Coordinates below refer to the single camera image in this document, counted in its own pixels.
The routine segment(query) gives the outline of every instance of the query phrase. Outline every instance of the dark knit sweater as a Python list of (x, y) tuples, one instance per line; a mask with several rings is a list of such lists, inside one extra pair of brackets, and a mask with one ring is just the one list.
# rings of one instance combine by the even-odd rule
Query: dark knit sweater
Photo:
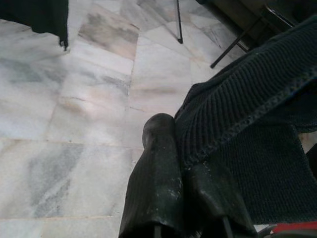
[(317, 182), (298, 139), (317, 129), (316, 78), (314, 16), (194, 85), (175, 116), (183, 170), (224, 163), (255, 223), (317, 220)]

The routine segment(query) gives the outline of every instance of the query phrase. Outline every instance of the red object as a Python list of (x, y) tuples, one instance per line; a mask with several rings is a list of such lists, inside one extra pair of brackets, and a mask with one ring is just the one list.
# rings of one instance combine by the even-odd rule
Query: red object
[(293, 230), (317, 230), (317, 222), (278, 224), (277, 227), (273, 229), (273, 232), (279, 233)]

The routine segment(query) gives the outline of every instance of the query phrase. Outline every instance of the chair leg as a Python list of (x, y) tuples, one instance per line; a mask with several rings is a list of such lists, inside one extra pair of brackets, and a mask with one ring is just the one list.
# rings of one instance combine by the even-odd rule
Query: chair leg
[(182, 23), (180, 19), (179, 0), (174, 0), (175, 3), (175, 16), (176, 16), (176, 29), (177, 29), (177, 40), (179, 43), (183, 43)]
[(259, 17), (248, 29), (246, 29), (240, 36), (235, 39), (234, 42), (211, 64), (211, 68), (214, 68), (220, 60), (222, 60), (223, 57), (244, 37), (259, 21), (261, 20), (261, 17)]

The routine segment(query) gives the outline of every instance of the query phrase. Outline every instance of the floor tile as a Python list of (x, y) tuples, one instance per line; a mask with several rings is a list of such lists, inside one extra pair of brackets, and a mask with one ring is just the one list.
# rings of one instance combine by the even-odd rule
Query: floor tile
[[(200, 29), (191, 25), (184, 24), (184, 38), (188, 39), (184, 44), (195, 58), (208, 63), (214, 62), (219, 55), (222, 54), (223, 50), (211, 41)], [(233, 60), (225, 56), (218, 65), (227, 66)]]
[(142, 133), (144, 124), (155, 113), (128, 108), (126, 113), (123, 144), (133, 148), (143, 149)]
[(79, 30), (93, 0), (69, 0), (68, 27)]
[(303, 150), (307, 153), (315, 144), (317, 144), (317, 131), (312, 133), (302, 133), (299, 135)]
[(117, 238), (119, 226), (118, 217), (47, 221), (42, 238)]
[(44, 139), (65, 71), (0, 59), (0, 136)]
[(220, 21), (217, 19), (211, 19), (208, 17), (203, 17), (203, 16), (197, 16), (194, 14), (190, 15), (191, 21), (192, 23), (197, 26), (199, 29), (202, 29), (204, 27), (209, 27), (209, 26), (213, 26), (216, 24), (219, 24)]
[(122, 145), (124, 108), (79, 98), (59, 99), (47, 132), (48, 141)]
[(196, 16), (201, 16), (201, 17), (206, 17), (206, 18), (218, 20), (218, 18), (215, 16), (215, 14), (213, 12), (213, 8), (208, 6), (207, 4), (200, 5), (197, 8), (191, 9), (189, 11), (189, 13), (196, 15)]
[(131, 156), (122, 147), (2, 139), (0, 218), (120, 215)]
[(130, 77), (73, 56), (44, 64), (67, 71), (47, 140), (121, 145)]
[(139, 29), (119, 15), (93, 4), (79, 31), (91, 45), (133, 60)]
[(133, 163), (133, 166), (135, 166), (136, 163), (139, 161), (143, 151), (144, 151), (143, 149), (133, 149), (132, 150), (132, 163)]
[(2, 220), (1, 238), (41, 238), (44, 222), (39, 220)]
[(122, 0), (94, 0), (94, 3), (119, 15)]
[(129, 20), (141, 31), (148, 31), (157, 28), (165, 23), (157, 14), (147, 12), (141, 6), (137, 5), (138, 0), (123, 1), (120, 9), (120, 15)]
[(192, 60), (191, 65), (191, 75), (192, 75), (192, 83), (202, 83), (206, 82), (212, 77), (214, 77), (220, 70), (223, 69), (221, 66), (216, 66), (215, 68), (210, 68), (210, 64), (199, 61)]
[(176, 29), (175, 31), (173, 31), (164, 25), (164, 26), (155, 28), (153, 30), (147, 31), (143, 35), (146, 38), (152, 40), (153, 42), (156, 42), (175, 52), (178, 52), (181, 55), (184, 55), (188, 58), (193, 57), (194, 55), (186, 48), (186, 46), (184, 44), (180, 44), (177, 41), (176, 34), (177, 34)]
[[(237, 36), (233, 34), (225, 25), (222, 23), (218, 24), (211, 24), (209, 26), (205, 26), (202, 28), (202, 31), (216, 44), (218, 45), (222, 51), (226, 50), (229, 45), (231, 45), (232, 42), (235, 41)], [(236, 60), (237, 58), (244, 55), (245, 52), (239, 48), (238, 46), (235, 46), (229, 53), (228, 56), (230, 56), (233, 60)]]
[(85, 42), (80, 37), (74, 43), (72, 53), (75, 57), (101, 67), (131, 75), (133, 61)]
[(143, 45), (143, 38), (139, 39), (129, 106), (173, 115), (191, 86), (190, 61), (168, 48), (145, 41), (147, 44)]

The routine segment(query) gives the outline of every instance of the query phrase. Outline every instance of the metal tripod leg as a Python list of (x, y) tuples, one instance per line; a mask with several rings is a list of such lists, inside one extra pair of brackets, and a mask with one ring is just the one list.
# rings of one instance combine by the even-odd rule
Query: metal tripod leg
[(211, 68), (214, 68), (220, 60), (222, 60), (223, 57), (244, 37), (259, 21), (261, 20), (261, 17), (259, 17), (247, 30), (245, 30), (237, 39), (232, 42), (232, 44), (211, 64)]
[(176, 17), (176, 29), (177, 29), (177, 40), (179, 43), (183, 43), (182, 23), (180, 19), (179, 0), (174, 0), (175, 3), (175, 17)]

